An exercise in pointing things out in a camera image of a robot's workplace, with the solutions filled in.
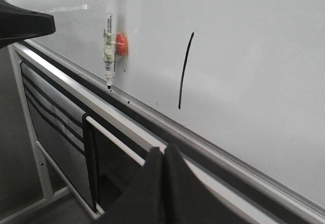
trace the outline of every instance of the whiteboard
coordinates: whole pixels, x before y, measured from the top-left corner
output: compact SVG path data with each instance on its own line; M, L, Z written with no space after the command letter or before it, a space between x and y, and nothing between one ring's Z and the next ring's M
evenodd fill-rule
M104 0L9 2L54 15L36 40L105 78ZM120 0L119 29L115 87L325 206L325 0Z

